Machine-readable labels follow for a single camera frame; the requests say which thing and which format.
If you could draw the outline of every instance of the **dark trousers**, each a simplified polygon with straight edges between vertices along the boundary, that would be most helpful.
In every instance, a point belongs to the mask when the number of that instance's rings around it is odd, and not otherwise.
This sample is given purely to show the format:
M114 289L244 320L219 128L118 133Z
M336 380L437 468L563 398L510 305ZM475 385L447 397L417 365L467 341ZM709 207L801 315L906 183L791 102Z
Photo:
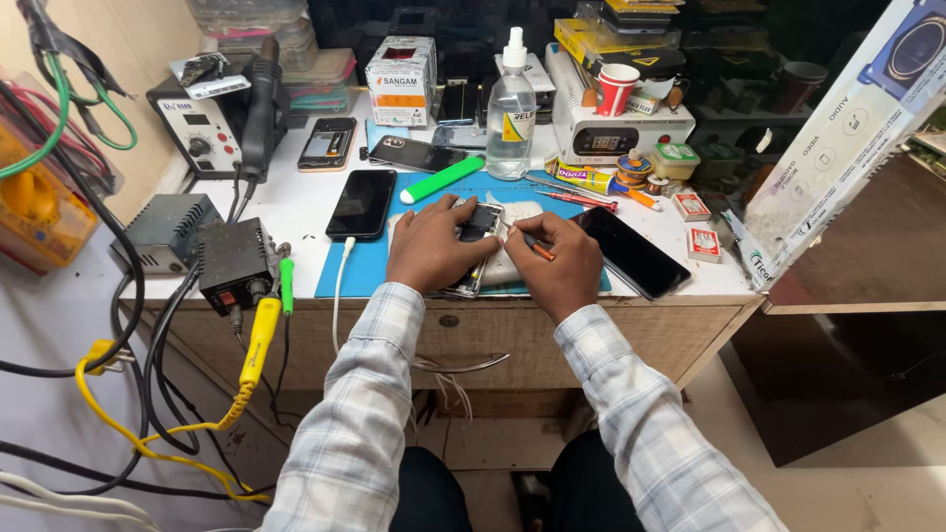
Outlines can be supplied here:
M391 532L472 532L464 492L447 466L422 447L404 450L401 498ZM614 472L598 431L572 440L552 467L544 530L638 532L643 525Z

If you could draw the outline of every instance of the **wooden drawer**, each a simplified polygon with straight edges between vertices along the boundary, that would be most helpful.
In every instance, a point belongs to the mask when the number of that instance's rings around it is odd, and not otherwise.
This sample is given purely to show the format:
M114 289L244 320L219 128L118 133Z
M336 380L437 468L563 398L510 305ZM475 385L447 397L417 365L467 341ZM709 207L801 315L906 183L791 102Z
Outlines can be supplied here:
M611 307L608 313L640 357L676 381L733 319L740 306ZM361 316L361 310L339 312L339 341ZM335 360L331 310L297 310L290 329L285 389L324 387ZM253 322L247 313L246 329ZM226 381L236 382L243 364L230 322L212 310L179 310L171 329ZM492 353L512 357L493 367L458 376L471 389L575 387L575 379L553 338L552 320L539 308L457 308L428 310L417 342L418 356L444 367L478 364ZM266 375L274 381L282 363L283 322L267 357ZM436 388L427 372L412 371L414 388Z

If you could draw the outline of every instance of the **power supply unit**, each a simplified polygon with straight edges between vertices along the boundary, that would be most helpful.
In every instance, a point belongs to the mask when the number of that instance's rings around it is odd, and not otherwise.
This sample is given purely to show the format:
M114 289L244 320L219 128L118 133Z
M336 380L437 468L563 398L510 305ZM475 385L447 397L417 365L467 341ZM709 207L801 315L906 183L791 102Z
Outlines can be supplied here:
M186 271L196 257L198 227L223 222L206 194L156 194L125 228L145 274ZM118 240L112 242L129 260Z
M259 218L202 229L197 248L201 293L221 316L234 304L255 307L272 290L278 256Z

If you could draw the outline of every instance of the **white desk surface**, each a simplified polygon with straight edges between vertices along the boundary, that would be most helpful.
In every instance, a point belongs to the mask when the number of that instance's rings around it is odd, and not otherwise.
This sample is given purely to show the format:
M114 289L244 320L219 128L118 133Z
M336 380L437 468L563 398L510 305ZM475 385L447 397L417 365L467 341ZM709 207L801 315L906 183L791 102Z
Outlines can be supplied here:
M287 241L292 245L296 298L311 298L315 293L331 243L324 231L342 194L348 172L367 168L413 171L395 166L373 167L367 161L359 160L359 148L367 144L364 118L369 115L371 103L367 92L362 91L351 114L358 119L359 124L348 158L348 168L340 172L302 173L296 169L296 162L312 131L315 117L309 119L304 129L289 130L273 154L268 181L256 188L255 195L243 212L242 220L259 217L277 244ZM428 127L426 130L411 131L411 138L429 142L434 129ZM552 126L536 126L533 169L542 168L543 162L557 152L558 141ZM246 182L241 182L241 191L245 186ZM210 196L217 210L225 216L233 200L233 181L198 181L191 193ZM624 222L692 273L692 280L672 295L746 296L753 293L735 259L726 250L723 250L723 259L718 264L691 260L687 256L686 228L709 229L707 222L683 222L673 204L665 198L660 200L663 205L662 212L646 208L629 198L615 196L614 199L620 204L618 216ZM396 195L392 201L399 201ZM167 299L181 284L181 279L180 275L149 276L146 298ZM602 295L638 295L615 275L610 275L610 279L612 291ZM134 297L133 285L129 286L122 297ZM200 292L193 290L188 298L200 299L202 296Z

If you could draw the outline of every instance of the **phone charging cable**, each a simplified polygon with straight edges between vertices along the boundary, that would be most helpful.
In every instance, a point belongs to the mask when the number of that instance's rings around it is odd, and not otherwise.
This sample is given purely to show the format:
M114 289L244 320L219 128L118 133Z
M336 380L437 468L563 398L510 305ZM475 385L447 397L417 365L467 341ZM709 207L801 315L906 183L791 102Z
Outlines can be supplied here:
M345 261L355 247L355 237L345 239L345 250L342 252L342 263L339 264L339 278L335 281L335 308L332 311L332 345L335 347L335 356L339 356L339 294L342 292L342 272Z

